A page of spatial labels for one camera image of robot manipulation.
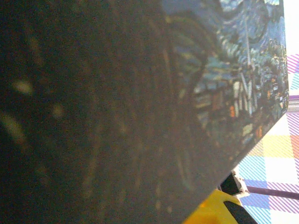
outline yellow square pattern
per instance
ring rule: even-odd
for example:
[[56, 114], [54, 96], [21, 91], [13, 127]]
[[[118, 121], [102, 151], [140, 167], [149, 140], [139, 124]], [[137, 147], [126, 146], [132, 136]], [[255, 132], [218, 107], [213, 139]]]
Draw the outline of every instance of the yellow square pattern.
[[294, 158], [289, 135], [265, 135], [263, 138], [265, 157]]
[[261, 140], [249, 153], [251, 156], [263, 156], [263, 140]]

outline yellow plastic part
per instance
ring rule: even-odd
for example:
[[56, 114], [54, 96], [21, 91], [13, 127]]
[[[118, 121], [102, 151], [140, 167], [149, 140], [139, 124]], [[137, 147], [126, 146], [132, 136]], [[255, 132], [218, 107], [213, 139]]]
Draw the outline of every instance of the yellow plastic part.
[[237, 198], [215, 190], [183, 224], [238, 224], [225, 207], [225, 201], [241, 205]]

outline blue square pattern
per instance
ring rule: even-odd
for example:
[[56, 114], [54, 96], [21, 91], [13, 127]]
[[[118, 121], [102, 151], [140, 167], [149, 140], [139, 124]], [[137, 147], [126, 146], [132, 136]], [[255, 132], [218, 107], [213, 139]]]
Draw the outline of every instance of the blue square pattern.
[[246, 186], [251, 186], [255, 188], [268, 188], [268, 183], [266, 181], [256, 181], [256, 180], [244, 180]]
[[265, 158], [246, 156], [239, 164], [239, 172], [246, 180], [266, 181]]
[[259, 195], [251, 193], [248, 197], [241, 198], [242, 204], [245, 206], [270, 209], [270, 200], [268, 195]]
[[253, 206], [244, 206], [244, 208], [258, 224], [271, 224], [270, 209], [263, 209]]

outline black plastic part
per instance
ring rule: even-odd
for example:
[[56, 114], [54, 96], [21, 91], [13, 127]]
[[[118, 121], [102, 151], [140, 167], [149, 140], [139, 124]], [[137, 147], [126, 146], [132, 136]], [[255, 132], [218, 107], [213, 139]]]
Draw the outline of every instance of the black plastic part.
[[229, 195], [238, 194], [241, 186], [238, 186], [233, 174], [231, 173], [220, 185], [221, 190]]
[[257, 224], [257, 222], [251, 217], [251, 215], [240, 205], [233, 202], [224, 202], [228, 211], [235, 218], [239, 224]]

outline purple striped pattern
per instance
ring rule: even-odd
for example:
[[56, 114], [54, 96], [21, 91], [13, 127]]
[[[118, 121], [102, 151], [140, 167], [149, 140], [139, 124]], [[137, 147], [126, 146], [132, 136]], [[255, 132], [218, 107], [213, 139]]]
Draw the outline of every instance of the purple striped pattern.
[[272, 190], [299, 193], [299, 185], [297, 184], [267, 182], [267, 188]]
[[299, 213], [299, 201], [283, 197], [269, 197], [270, 209], [290, 213]]
[[287, 57], [288, 73], [299, 72], [298, 62], [299, 62], [299, 54], [290, 55]]
[[299, 181], [299, 159], [295, 159], [295, 167], [297, 171], [297, 179]]
[[288, 126], [291, 135], [299, 135], [299, 114], [287, 114]]

